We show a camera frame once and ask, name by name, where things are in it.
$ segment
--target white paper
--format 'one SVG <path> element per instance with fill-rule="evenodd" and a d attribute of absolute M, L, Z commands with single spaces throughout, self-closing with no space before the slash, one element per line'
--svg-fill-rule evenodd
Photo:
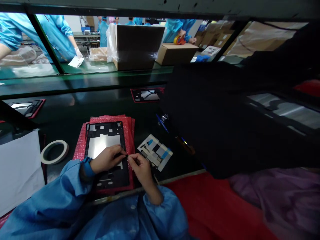
<path fill-rule="evenodd" d="M 71 60 L 71 62 L 69 62 L 69 66 L 71 67 L 75 67 L 78 68 L 80 67 L 80 65 L 82 64 L 84 58 L 78 58 L 78 56 L 74 56 L 73 59 Z"/>
<path fill-rule="evenodd" d="M 44 186 L 38 130 L 0 145 L 0 217 Z"/>

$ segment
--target white glove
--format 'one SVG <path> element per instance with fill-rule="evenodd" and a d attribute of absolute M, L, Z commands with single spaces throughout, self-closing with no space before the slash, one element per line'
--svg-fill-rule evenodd
<path fill-rule="evenodd" d="M 75 48 L 74 50 L 76 50 L 76 54 L 77 54 L 77 56 L 78 56 L 79 59 L 83 57 L 83 56 L 82 56 L 82 53 L 81 53 L 80 50 L 79 50 L 79 48 Z"/>

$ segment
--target orange tape dispenser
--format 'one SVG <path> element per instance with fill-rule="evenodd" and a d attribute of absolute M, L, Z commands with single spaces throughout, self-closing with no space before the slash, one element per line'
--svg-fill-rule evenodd
<path fill-rule="evenodd" d="M 186 43 L 186 40 L 184 40 L 184 38 L 181 38 L 181 36 L 176 36 L 173 40 L 173 43 L 176 45 L 183 45 Z"/>

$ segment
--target paper label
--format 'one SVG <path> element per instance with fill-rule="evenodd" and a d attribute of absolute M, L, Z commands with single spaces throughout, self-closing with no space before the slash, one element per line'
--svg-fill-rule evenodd
<path fill-rule="evenodd" d="M 78 58 L 78 56 L 74 56 L 73 59 L 71 60 L 71 62 L 69 62 L 69 66 L 71 67 L 75 67 L 78 68 L 80 67 L 80 65 L 82 64 L 84 58 Z"/>

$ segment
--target tape roll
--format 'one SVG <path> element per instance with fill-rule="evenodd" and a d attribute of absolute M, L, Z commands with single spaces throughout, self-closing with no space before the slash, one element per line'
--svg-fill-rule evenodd
<path fill-rule="evenodd" d="M 184 38 L 181 38 L 181 36 L 176 36 L 173 40 L 173 43 L 176 45 L 183 45 L 186 43 L 186 41 L 184 40 Z"/>
<path fill-rule="evenodd" d="M 54 146 L 56 145 L 63 145 L 63 151 L 60 154 L 59 157 L 57 157 L 56 159 L 53 159 L 51 161 L 46 160 L 48 152 L 50 151 L 50 149 L 52 149 Z M 63 140 L 57 140 L 57 141 L 53 141 L 52 143 L 49 143 L 41 152 L 41 162 L 44 164 L 56 164 L 58 162 L 61 162 L 66 155 L 68 154 L 69 151 L 69 145 L 63 141 Z"/>

